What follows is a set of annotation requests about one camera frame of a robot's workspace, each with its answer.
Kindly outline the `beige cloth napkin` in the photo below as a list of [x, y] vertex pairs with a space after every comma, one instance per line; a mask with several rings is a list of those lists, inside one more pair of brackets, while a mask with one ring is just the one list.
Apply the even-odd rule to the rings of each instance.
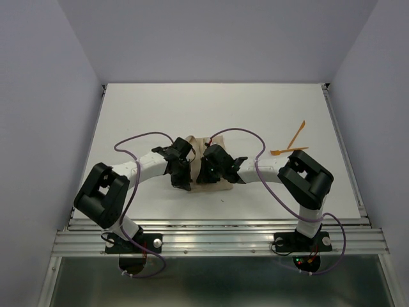
[[189, 193], [213, 193], [217, 191], [231, 190], [233, 188], [233, 185], [223, 178], [219, 182], [214, 184], [198, 184], [196, 182], [201, 169], [201, 158], [205, 150], [205, 142], [207, 141], [207, 139], [187, 136], [185, 140], [192, 145], [192, 149], [194, 150], [193, 153], [188, 154], [188, 158], [192, 161], [190, 163], [190, 175], [192, 182], [190, 183], [191, 190], [189, 191]]

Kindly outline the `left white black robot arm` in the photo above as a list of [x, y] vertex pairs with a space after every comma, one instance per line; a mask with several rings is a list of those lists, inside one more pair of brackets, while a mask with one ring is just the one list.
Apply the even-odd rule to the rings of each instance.
[[102, 162], [94, 165], [73, 205], [99, 227], [116, 235], [105, 241], [120, 243], [129, 252], [137, 250], [157, 254], [158, 248], [149, 249], [152, 242], [143, 239], [143, 229], [127, 217], [128, 205], [132, 202], [137, 186], [151, 178], [169, 175], [171, 185], [185, 191], [191, 190], [191, 167], [188, 155], [195, 154], [193, 146], [182, 138], [171, 145], [156, 147], [151, 152], [115, 166]]

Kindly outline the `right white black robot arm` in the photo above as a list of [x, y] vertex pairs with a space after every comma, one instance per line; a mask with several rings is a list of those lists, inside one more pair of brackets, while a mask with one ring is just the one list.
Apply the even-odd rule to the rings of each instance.
[[290, 239], [282, 244], [294, 244], [309, 249], [318, 242], [322, 226], [323, 205], [330, 192], [334, 176], [303, 150], [295, 150], [285, 159], [233, 158], [220, 145], [206, 147], [196, 182], [215, 184], [220, 180], [231, 184], [261, 182], [282, 184], [299, 204], [297, 227]]

